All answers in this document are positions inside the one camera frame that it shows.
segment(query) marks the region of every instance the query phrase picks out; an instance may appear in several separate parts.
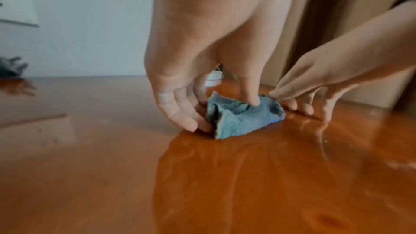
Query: gray-blue cloth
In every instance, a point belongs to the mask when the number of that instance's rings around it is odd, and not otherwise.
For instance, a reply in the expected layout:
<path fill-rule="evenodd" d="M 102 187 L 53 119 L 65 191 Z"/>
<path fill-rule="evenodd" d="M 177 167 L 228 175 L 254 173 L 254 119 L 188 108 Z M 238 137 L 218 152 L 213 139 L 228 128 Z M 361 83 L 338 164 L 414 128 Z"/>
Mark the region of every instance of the gray-blue cloth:
<path fill-rule="evenodd" d="M 215 138 L 243 135 L 285 119 L 285 111 L 279 102 L 263 94 L 259 97 L 260 105 L 253 107 L 214 91 L 208 99 L 205 119 L 215 124 Z"/>

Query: human hand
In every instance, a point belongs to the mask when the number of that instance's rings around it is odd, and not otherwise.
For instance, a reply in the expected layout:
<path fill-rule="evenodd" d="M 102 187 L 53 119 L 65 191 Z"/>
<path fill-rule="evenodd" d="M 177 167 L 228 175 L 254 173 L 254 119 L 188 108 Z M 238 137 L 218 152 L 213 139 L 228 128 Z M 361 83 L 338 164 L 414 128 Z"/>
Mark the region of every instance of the human hand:
<path fill-rule="evenodd" d="M 220 63 L 236 75 L 241 99 L 260 103 L 261 72 L 290 6 L 281 0 L 154 0 L 145 68 L 157 105 L 189 131 L 211 131 L 196 113 L 205 81 Z"/>
<path fill-rule="evenodd" d="M 347 91 L 416 64 L 416 2 L 404 3 L 302 56 L 269 95 L 295 111 L 300 101 L 313 115 L 312 101 L 323 86 L 322 119 L 329 122 Z"/>

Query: small white bucket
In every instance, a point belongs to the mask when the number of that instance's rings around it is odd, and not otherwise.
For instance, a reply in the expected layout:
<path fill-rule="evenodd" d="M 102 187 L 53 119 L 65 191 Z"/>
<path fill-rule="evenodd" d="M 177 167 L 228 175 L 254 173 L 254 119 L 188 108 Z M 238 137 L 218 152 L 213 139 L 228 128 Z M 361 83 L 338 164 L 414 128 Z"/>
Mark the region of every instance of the small white bucket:
<path fill-rule="evenodd" d="M 214 87 L 220 85 L 223 77 L 224 75 L 221 71 L 211 72 L 207 81 L 205 82 L 205 87 Z"/>

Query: cloth fold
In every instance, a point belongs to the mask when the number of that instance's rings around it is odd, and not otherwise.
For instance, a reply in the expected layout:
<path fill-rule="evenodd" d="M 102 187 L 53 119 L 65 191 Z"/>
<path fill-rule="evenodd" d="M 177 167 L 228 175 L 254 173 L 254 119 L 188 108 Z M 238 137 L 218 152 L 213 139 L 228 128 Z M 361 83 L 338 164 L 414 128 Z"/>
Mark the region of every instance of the cloth fold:
<path fill-rule="evenodd" d="M 279 102 L 263 94 L 259 98 L 260 105 L 253 107 L 214 91 L 208 99 L 205 119 L 215 125 L 215 138 L 247 134 L 285 118 L 285 111 Z"/>

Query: white wall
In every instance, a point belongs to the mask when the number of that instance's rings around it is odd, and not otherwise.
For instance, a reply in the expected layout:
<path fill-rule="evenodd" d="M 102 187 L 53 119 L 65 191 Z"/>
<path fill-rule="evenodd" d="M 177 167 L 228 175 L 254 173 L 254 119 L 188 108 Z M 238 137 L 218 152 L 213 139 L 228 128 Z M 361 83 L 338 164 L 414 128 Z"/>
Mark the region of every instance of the white wall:
<path fill-rule="evenodd" d="M 33 0 L 40 27 L 0 22 L 0 56 L 26 76 L 145 74 L 152 0 Z"/>

